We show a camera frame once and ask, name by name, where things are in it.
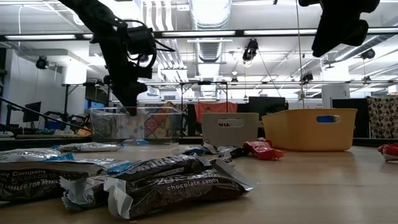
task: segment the clear plastic bin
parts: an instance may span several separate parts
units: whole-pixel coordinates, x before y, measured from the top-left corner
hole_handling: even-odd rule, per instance
[[[133,146],[178,145],[182,112],[171,107],[90,109],[94,142],[117,142]]]

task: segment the basket handle hole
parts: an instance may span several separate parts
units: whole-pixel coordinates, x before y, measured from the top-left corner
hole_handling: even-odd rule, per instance
[[[218,126],[220,127],[243,127],[244,121],[241,118],[220,118],[218,120]]]
[[[318,123],[339,123],[340,121],[341,121],[341,116],[338,115],[317,116]]]

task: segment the plastic storage container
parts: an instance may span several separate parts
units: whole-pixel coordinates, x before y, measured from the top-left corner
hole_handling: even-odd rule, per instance
[[[274,147],[293,151],[345,151],[353,144],[357,109],[286,110],[262,117]]]
[[[203,139],[216,147],[241,147],[245,141],[257,139],[259,123],[258,113],[204,113]]]
[[[90,109],[94,142],[123,142],[135,146],[178,144],[182,112],[171,107]]]

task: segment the red candy wrapper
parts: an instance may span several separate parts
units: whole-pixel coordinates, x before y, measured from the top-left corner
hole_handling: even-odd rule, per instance
[[[382,145],[379,147],[379,152],[386,161],[398,161],[398,143]]]
[[[256,155],[261,160],[278,160],[284,156],[284,153],[280,150],[272,148],[272,142],[259,138],[256,141],[245,142],[243,149],[249,149],[250,152]]]

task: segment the fluorescent light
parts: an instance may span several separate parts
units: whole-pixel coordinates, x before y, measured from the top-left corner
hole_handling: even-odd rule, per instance
[[[317,33],[316,29],[300,29],[300,34],[313,34]],[[289,29],[289,30],[245,30],[243,35],[298,35],[299,30]]]
[[[6,35],[7,40],[73,40],[76,36],[73,34],[60,35]]]
[[[187,40],[187,43],[228,43],[232,42],[231,39],[196,39]]]
[[[47,1],[49,4],[62,4],[59,1]],[[0,5],[44,5],[42,1],[0,1]]]
[[[162,86],[165,86],[165,85],[180,85],[180,83],[177,83],[177,82],[170,82],[170,83],[166,83],[166,82],[163,82],[163,83],[156,83],[156,82],[147,82],[147,83],[144,83],[145,85],[162,85]]]
[[[83,37],[86,39],[91,39],[93,38],[93,34],[83,34]]]
[[[164,32],[163,37],[203,37],[203,36],[233,36],[234,30],[214,30],[214,31],[183,31],[183,32]]]
[[[398,28],[369,28],[368,29],[368,34],[373,34],[373,33],[380,33],[380,32],[398,32]]]

